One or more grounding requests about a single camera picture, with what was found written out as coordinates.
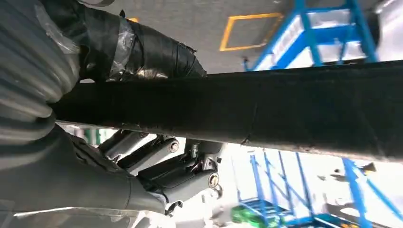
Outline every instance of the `black metal beam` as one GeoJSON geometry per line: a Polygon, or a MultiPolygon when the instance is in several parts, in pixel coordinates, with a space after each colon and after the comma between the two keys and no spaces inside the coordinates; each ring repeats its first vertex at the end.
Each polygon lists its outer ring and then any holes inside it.
{"type": "Polygon", "coordinates": [[[403,158],[403,61],[78,84],[59,120],[350,158],[403,158]]]}

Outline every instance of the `bolt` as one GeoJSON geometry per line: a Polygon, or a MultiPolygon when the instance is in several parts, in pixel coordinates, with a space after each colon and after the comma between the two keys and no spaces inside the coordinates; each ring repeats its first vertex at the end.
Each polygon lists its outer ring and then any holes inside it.
{"type": "Polygon", "coordinates": [[[169,150],[171,153],[175,153],[179,149],[179,143],[178,142],[172,142],[171,146],[169,147],[169,150]]]}
{"type": "Polygon", "coordinates": [[[218,174],[213,173],[212,175],[210,175],[210,177],[209,177],[209,187],[211,189],[215,188],[218,185],[218,180],[219,180],[218,174]]]}

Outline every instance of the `clear plastic wrap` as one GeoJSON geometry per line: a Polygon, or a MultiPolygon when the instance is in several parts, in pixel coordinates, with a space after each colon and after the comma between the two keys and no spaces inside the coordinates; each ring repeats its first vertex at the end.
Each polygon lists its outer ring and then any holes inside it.
{"type": "Polygon", "coordinates": [[[80,47],[75,44],[71,39],[65,37],[58,26],[50,19],[49,15],[46,13],[43,5],[35,5],[35,12],[41,27],[46,31],[48,35],[66,56],[66,60],[69,63],[73,74],[78,77],[80,70],[80,63],[78,60],[78,55],[80,53],[80,47]]]}
{"type": "Polygon", "coordinates": [[[133,40],[134,33],[129,22],[124,18],[120,18],[119,36],[117,39],[115,57],[109,74],[110,76],[122,74],[125,71],[130,52],[132,51],[133,40]]]}
{"type": "Polygon", "coordinates": [[[64,54],[78,54],[80,52],[80,47],[62,34],[57,25],[52,21],[52,19],[50,19],[42,5],[36,5],[35,11],[38,21],[46,31],[46,34],[57,43],[64,54]]]}

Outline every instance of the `green object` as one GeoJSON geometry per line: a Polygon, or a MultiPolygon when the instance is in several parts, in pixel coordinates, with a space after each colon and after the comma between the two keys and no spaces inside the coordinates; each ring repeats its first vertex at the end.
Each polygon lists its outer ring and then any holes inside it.
{"type": "Polygon", "coordinates": [[[257,215],[255,212],[249,210],[245,206],[236,206],[231,209],[231,220],[234,223],[249,223],[252,227],[256,228],[277,228],[279,224],[284,224],[278,216],[269,218],[268,225],[265,225],[262,216],[257,215]]]}

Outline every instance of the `electrical tape wrap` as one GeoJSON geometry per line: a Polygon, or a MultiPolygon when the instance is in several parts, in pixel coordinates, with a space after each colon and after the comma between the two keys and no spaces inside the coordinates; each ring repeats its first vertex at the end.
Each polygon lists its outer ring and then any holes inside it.
{"type": "Polygon", "coordinates": [[[96,82],[203,77],[190,47],[76,0],[41,0],[63,35],[80,47],[80,79],[96,82]]]}
{"type": "Polygon", "coordinates": [[[63,53],[34,14],[24,14],[32,6],[0,1],[0,145],[46,136],[55,125],[47,103],[58,101],[78,80],[73,55],[63,53]]]}

